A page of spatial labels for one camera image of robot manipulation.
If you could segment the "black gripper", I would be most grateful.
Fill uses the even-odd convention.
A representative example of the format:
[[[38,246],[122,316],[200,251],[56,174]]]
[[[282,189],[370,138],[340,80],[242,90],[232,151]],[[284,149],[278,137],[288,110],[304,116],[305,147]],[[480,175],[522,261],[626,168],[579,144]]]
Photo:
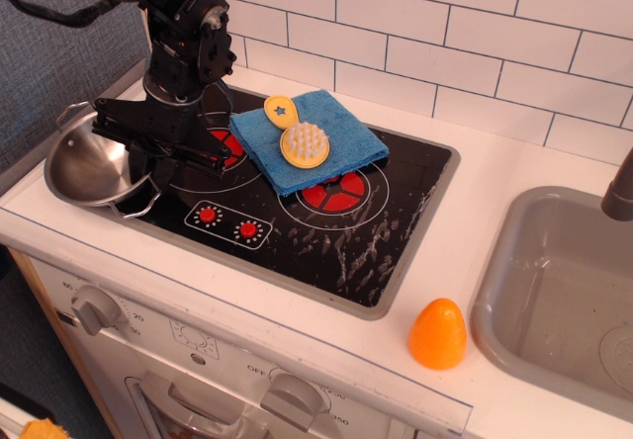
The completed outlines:
[[[187,166],[220,177],[229,149],[199,117],[205,89],[187,96],[147,85],[143,89],[142,101],[98,98],[93,102],[97,112],[93,132],[125,146],[131,182],[151,173],[153,187],[162,193],[174,174]]]

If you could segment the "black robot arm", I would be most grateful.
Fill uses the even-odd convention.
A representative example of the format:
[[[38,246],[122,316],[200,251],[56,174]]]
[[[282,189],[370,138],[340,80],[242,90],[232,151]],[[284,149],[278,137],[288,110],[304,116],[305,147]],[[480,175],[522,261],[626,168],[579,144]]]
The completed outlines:
[[[151,56],[141,101],[98,99],[94,133],[122,143],[133,181],[149,177],[164,190],[183,168],[224,172],[226,145],[210,135],[199,114],[205,91],[225,89],[236,60],[227,32],[226,0],[114,0],[146,13]]]

